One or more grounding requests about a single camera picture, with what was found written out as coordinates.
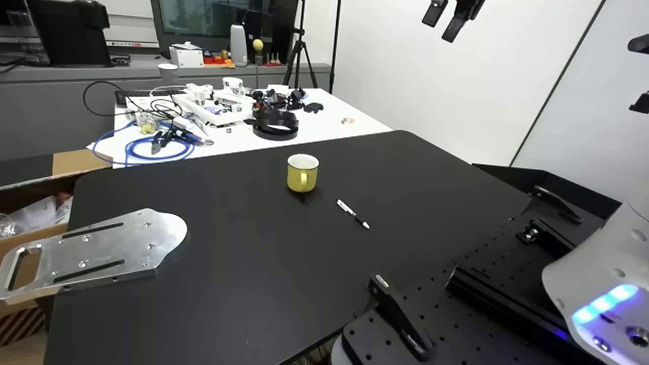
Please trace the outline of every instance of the floor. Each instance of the floor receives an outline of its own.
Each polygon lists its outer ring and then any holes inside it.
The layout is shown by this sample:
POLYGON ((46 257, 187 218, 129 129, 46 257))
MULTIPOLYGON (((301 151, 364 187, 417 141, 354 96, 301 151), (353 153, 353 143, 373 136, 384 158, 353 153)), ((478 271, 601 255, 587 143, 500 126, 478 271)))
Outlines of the floor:
POLYGON ((21 342, 0 347, 2 365, 41 365, 44 361, 46 332, 27 337, 21 342))

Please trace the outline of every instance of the cardboard box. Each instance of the cardboard box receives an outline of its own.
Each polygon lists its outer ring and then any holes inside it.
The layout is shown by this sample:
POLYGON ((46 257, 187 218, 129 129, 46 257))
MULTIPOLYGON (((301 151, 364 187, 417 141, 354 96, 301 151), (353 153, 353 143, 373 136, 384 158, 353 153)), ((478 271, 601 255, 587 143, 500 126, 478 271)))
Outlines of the cardboard box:
MULTIPOLYGON (((44 176, 34 174, 29 180, 15 180, 8 189, 0 187, 2 212, 19 211, 30 203, 37 203, 60 190, 73 195, 76 179, 82 179, 88 173, 104 171, 109 166, 104 160, 96 158, 89 150, 60 151, 44 158, 51 160, 51 168, 44 176)), ((55 226, 44 226, 24 235, 0 240, 0 259, 10 249, 23 244, 62 235, 64 226, 66 224, 55 224, 55 226)), ((21 257, 12 288, 21 288, 34 279, 39 259, 41 259, 39 253, 21 257)), ((42 309, 39 303, 29 300, 15 307, 0 303, 0 347, 5 347, 10 342, 37 335, 44 330, 44 326, 46 326, 46 309, 42 309)))

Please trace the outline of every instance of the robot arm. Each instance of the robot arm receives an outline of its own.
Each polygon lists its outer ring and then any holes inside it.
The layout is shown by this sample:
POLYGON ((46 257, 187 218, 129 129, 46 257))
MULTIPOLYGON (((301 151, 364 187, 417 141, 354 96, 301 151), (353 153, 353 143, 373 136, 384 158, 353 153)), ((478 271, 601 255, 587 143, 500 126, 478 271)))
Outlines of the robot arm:
POLYGON ((544 269, 575 342, 607 363, 649 363, 649 190, 544 269))

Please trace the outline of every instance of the stand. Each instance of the stand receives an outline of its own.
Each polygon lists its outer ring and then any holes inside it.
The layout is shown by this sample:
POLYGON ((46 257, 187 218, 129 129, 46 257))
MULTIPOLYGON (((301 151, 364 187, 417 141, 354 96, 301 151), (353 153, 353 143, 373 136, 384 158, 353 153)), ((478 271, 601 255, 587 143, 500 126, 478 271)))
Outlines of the stand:
POLYGON ((292 47, 292 50, 289 50, 289 55, 288 55, 286 74, 283 74, 283 85, 288 85, 288 84, 289 84, 289 76, 292 76, 292 70, 293 70, 293 67, 297 67, 293 90, 301 88, 303 50, 304 50, 304 57, 307 57, 307 62, 309 62, 312 88, 319 88, 317 72, 312 70, 309 47, 307 47, 307 43, 304 43, 304 11, 307 11, 307 0, 303 0, 301 28, 293 30, 293 33, 298 35, 298 40, 297 40, 297 44, 292 47))

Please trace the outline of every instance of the white table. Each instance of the white table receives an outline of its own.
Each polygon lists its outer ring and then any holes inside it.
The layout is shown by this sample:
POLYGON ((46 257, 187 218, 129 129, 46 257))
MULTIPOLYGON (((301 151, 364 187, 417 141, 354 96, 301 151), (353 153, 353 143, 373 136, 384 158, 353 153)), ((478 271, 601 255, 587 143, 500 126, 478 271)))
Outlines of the white table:
MULTIPOLYGON (((151 97, 134 97, 137 106, 147 106, 151 97)), ((339 140, 339 138, 353 138, 353 136, 368 136, 368 134, 381 134, 390 131, 388 126, 379 124, 377 120, 369 117, 368 114, 351 108, 348 104, 337 100, 335 96, 322 91, 322 90, 307 90, 304 104, 319 101, 325 106, 320 114, 307 114, 304 110, 293 111, 301 122, 301 131, 292 140, 264 140, 257 138, 247 124, 238 124, 232 127, 209 127, 213 145, 197 145, 195 151, 187 158, 202 158, 202 157, 216 157, 216 153, 233 153, 233 151, 246 151, 246 150, 264 150, 264 148, 279 148, 289 143, 309 143, 309 141, 320 141, 320 140, 339 140)), ((124 115, 124 110, 115 111, 114 127, 120 129, 127 126, 129 120, 124 115)), ((125 145, 132 140, 144 138, 137 127, 127 127, 124 131, 114 134, 108 140, 101 140, 99 143, 89 143, 88 148, 101 157, 109 157, 114 160, 114 168, 124 168, 124 162, 127 158, 127 166, 139 166, 139 165, 153 165, 146 160, 137 160, 134 157, 125 157, 125 145)), ((181 143, 169 143, 163 151, 157 157, 170 157, 181 151, 181 143)), ((151 143, 136 150, 142 157, 151 153, 151 143)))

